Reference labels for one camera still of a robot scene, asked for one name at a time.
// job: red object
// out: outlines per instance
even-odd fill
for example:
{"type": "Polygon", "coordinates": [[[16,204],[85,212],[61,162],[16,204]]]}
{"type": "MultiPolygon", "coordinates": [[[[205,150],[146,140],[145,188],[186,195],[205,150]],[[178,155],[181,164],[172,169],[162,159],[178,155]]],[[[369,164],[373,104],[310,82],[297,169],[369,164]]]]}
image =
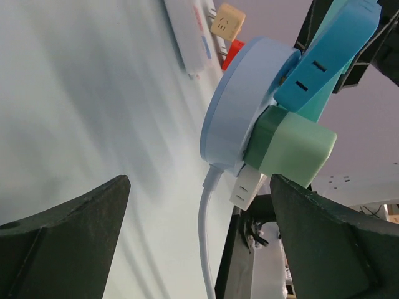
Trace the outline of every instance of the red object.
{"type": "Polygon", "coordinates": [[[233,61],[237,53],[245,46],[245,42],[241,42],[240,40],[233,40],[231,43],[229,52],[227,53],[226,59],[223,62],[222,70],[227,70],[230,63],[233,61]]]}

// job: cord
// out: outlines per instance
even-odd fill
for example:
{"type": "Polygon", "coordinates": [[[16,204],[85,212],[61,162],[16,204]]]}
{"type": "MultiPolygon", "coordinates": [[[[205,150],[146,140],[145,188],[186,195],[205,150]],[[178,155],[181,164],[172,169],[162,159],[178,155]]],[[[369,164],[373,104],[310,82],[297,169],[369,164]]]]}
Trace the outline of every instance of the cord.
{"type": "Polygon", "coordinates": [[[223,172],[220,169],[212,165],[209,167],[209,171],[202,185],[204,187],[204,190],[201,196],[201,201],[199,202],[200,204],[198,211],[198,238],[200,246],[199,256],[201,257],[201,268],[204,276],[204,282],[208,299],[216,299],[216,294],[214,292],[211,267],[209,264],[208,233],[206,231],[206,220],[208,216],[209,200],[211,199],[212,192],[216,189],[216,186],[218,185],[222,174],[223,172]]]}

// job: tan cube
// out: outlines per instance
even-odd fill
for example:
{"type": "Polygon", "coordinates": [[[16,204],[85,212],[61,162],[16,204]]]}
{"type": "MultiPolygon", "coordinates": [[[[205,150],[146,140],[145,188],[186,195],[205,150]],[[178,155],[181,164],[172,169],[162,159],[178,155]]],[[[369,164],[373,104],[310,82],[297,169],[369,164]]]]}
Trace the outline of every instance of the tan cube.
{"type": "Polygon", "coordinates": [[[235,7],[223,3],[211,26],[211,32],[232,42],[236,39],[245,20],[245,13],[235,7]]]}

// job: white table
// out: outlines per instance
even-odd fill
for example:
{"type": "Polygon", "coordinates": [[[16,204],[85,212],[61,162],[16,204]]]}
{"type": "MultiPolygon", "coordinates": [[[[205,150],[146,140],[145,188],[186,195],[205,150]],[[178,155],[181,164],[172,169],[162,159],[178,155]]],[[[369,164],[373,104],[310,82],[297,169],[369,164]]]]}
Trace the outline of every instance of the white table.
{"type": "MultiPolygon", "coordinates": [[[[188,78],[162,0],[5,0],[0,45],[0,224],[127,174],[104,298],[204,299],[198,143],[220,69],[188,78]]],[[[214,278],[227,180],[209,212],[214,278]]]]}

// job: gray wall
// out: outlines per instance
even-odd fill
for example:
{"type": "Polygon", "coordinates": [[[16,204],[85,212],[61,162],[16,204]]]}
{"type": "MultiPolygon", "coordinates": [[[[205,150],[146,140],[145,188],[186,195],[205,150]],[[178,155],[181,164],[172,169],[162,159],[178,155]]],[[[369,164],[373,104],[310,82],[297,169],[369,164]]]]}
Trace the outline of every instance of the gray wall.
{"type": "MultiPolygon", "coordinates": [[[[223,1],[215,0],[218,7],[223,1]]],[[[238,36],[267,36],[293,45],[311,0],[230,0],[247,14],[238,36]]],[[[321,174],[341,174],[399,160],[399,88],[373,67],[360,85],[332,95],[320,124],[338,139],[321,174]]]]}

